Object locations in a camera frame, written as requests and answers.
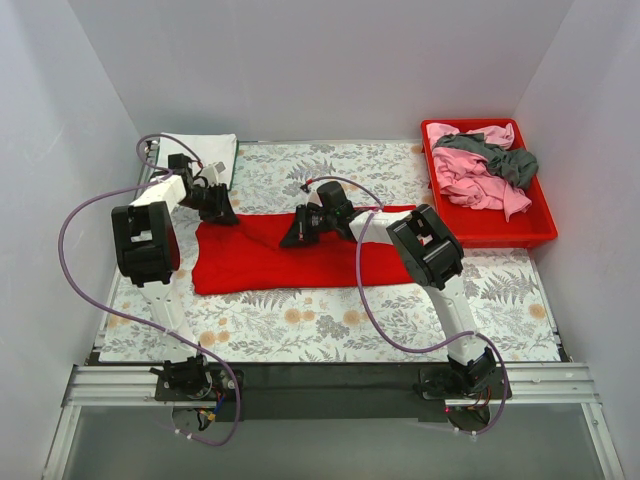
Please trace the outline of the red t shirt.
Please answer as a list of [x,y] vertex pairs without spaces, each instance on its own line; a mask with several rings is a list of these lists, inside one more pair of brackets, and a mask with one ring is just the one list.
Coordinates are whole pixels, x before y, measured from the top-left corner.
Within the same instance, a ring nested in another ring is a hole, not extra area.
[[356,244],[329,232],[317,244],[282,248],[293,219],[292,213],[241,215],[235,226],[201,223],[192,270],[195,292],[354,287]]

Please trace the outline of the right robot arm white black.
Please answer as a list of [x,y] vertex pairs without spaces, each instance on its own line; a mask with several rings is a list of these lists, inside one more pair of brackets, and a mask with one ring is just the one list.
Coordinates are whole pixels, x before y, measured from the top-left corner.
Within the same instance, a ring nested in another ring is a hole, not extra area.
[[[377,333],[395,349],[409,354],[447,350],[446,380],[464,397],[489,395],[498,354],[491,341],[478,332],[462,280],[464,251],[455,235],[429,205],[386,212],[375,207],[355,207],[336,177],[325,177],[317,189],[319,201],[296,207],[293,221],[280,241],[282,248],[306,247],[334,232],[356,243],[355,275],[365,311]],[[366,300],[362,274],[365,244],[391,245],[411,280],[429,296],[445,340],[432,347],[411,348],[391,339],[381,328]]]

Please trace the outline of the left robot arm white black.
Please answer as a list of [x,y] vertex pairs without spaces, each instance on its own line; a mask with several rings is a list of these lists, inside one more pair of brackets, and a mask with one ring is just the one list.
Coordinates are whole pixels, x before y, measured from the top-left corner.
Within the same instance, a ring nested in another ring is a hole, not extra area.
[[120,273],[138,288],[165,337],[163,366],[151,372],[164,387],[190,399],[232,397],[238,388],[233,377],[210,370],[207,356],[195,348],[177,291],[175,274],[181,265],[172,211],[183,206],[198,212],[209,224],[235,226],[228,187],[217,183],[216,168],[202,165],[195,172],[195,160],[177,153],[167,158],[170,177],[160,180],[135,201],[112,210],[111,221]]

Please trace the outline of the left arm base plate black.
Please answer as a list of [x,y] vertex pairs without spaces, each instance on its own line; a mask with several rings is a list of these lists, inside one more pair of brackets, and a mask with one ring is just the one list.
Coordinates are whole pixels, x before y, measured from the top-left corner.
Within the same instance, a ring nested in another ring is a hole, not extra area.
[[165,372],[152,367],[157,384],[154,398],[157,401],[225,401],[235,402],[237,392],[244,387],[244,371],[235,370],[235,378],[223,370],[209,369],[205,372]]

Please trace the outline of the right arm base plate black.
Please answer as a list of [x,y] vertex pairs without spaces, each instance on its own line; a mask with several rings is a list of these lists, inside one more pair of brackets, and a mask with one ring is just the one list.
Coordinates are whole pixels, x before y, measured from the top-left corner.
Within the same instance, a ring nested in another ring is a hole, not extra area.
[[414,385],[427,400],[456,399],[477,400],[478,398],[498,400],[504,392],[502,369],[494,369],[485,380],[469,387],[448,365],[429,364],[419,369],[418,382]]

